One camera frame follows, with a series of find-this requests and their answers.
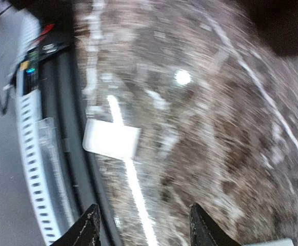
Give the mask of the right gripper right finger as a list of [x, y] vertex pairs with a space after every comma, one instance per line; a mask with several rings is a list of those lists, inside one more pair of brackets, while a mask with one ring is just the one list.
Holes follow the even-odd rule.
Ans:
[[241, 246], [196, 202], [190, 207], [189, 226], [193, 246]]

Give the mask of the white battery cover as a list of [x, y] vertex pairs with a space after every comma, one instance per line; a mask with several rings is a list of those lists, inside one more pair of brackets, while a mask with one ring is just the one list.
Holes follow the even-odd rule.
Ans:
[[114, 159], [133, 159], [141, 130], [119, 123], [87, 120], [83, 148]]

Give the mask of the white remote control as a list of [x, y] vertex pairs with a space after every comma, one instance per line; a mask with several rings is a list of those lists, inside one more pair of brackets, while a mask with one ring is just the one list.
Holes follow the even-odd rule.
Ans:
[[245, 244], [244, 246], [294, 246], [290, 238], [282, 238], [272, 241]]

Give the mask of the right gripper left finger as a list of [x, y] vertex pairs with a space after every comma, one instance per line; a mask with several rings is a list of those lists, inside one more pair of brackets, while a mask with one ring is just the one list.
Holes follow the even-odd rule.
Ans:
[[92, 204], [74, 225], [52, 246], [94, 246], [100, 241], [100, 210], [97, 204]]

